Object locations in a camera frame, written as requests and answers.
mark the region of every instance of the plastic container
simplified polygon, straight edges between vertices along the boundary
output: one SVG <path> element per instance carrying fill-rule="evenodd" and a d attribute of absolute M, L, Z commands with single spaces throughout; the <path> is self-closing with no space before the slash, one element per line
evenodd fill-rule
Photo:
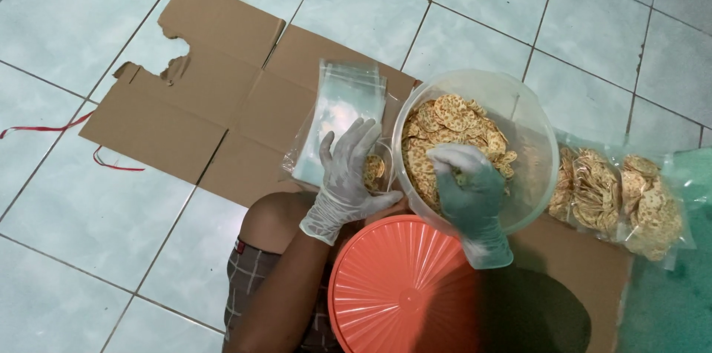
<path fill-rule="evenodd" d="M 347 353 L 481 352 L 477 287 L 457 238 L 416 215 L 385 218 L 334 263 L 332 330 Z"/>
<path fill-rule="evenodd" d="M 410 94 L 396 120 L 391 142 L 396 177 L 408 196 L 410 208 L 435 229 L 448 235 L 456 234 L 452 225 L 432 211 L 413 188 L 405 172 L 400 143 L 408 113 L 448 93 L 459 94 L 465 100 L 475 99 L 509 140 L 508 150 L 517 152 L 518 157 L 512 163 L 515 175 L 509 183 L 511 195 L 502 199 L 499 218 L 507 234 L 524 228 L 544 211 L 551 199 L 559 151 L 554 131 L 536 94 L 506 74 L 476 69 L 447 72 L 423 83 Z"/>

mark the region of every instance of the green glove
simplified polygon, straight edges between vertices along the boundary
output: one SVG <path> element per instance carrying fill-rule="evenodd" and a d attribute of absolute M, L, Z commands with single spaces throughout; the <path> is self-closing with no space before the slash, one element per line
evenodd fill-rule
<path fill-rule="evenodd" d="M 427 151 L 443 216 L 457 228 L 470 265 L 506 267 L 514 256 L 499 224 L 504 179 L 475 146 L 445 143 Z"/>

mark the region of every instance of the tile floor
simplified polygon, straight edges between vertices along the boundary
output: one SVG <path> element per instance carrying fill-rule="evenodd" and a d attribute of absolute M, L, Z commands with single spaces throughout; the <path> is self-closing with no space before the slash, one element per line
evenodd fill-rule
<path fill-rule="evenodd" d="M 156 24 L 168 1 L 0 0 L 0 129 L 68 123 L 124 61 L 159 72 L 185 54 Z M 712 145 L 712 0 L 243 1 L 421 79 L 507 72 L 584 138 Z M 99 167 L 79 128 L 0 141 L 0 352 L 217 352 L 245 208 Z"/>

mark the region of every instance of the forearm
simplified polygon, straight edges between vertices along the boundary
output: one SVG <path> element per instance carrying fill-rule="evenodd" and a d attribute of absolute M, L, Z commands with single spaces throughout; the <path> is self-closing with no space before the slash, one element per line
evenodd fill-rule
<path fill-rule="evenodd" d="M 292 352 L 304 335 L 330 246 L 299 231 L 230 334 L 225 352 Z"/>
<path fill-rule="evenodd" d="M 533 287 L 515 265 L 480 270 L 478 276 L 487 352 L 558 352 Z"/>

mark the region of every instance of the clear plastic bowl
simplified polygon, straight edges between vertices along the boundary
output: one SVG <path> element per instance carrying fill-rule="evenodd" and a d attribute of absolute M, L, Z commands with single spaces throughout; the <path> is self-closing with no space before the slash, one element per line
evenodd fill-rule
<path fill-rule="evenodd" d="M 432 211 L 410 183 L 403 164 L 401 135 L 411 110 L 422 103 L 448 93 L 465 100 L 475 99 L 487 109 L 509 140 L 508 150 L 517 152 L 512 163 L 514 178 L 511 194 L 505 196 L 499 212 L 505 233 L 510 234 L 534 221 L 549 203 L 556 185 L 559 151 L 554 131 L 534 92 L 517 79 L 494 72 L 462 69 L 447 72 L 423 83 L 410 94 L 401 108 L 392 137 L 393 166 L 396 177 L 408 196 L 410 208 L 435 229 L 455 235 L 456 230 Z"/>

